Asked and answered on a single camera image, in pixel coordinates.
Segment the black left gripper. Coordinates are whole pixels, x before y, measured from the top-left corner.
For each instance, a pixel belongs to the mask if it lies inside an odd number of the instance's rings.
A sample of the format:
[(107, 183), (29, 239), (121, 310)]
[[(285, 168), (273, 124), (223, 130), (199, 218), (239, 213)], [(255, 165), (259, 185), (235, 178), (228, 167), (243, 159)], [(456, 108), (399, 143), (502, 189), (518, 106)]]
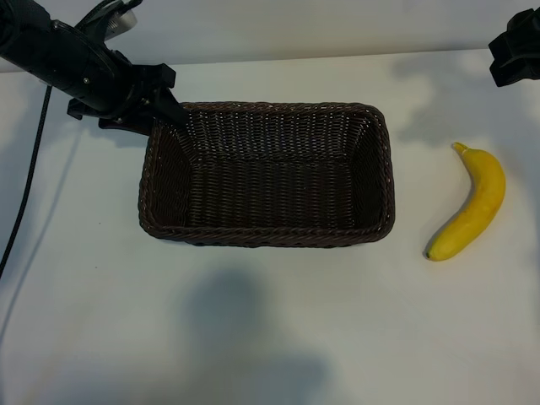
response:
[(112, 23), (90, 23), (76, 29), (51, 23), (40, 32), (43, 56), (42, 80), (72, 96), (74, 117), (99, 117), (99, 128), (150, 135), (154, 117), (171, 125), (186, 125), (188, 112), (170, 89), (176, 74), (172, 68), (137, 65), (105, 40)]

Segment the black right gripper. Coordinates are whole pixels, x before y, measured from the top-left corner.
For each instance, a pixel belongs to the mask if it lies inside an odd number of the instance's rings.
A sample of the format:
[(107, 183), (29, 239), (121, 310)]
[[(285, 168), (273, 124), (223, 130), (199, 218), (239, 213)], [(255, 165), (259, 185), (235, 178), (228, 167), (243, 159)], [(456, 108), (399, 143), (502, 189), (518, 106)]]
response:
[(506, 30), (489, 43), (493, 56), (493, 79), (498, 87), (524, 79), (539, 80), (539, 65), (516, 62), (539, 58), (539, 9), (529, 8), (515, 14)]

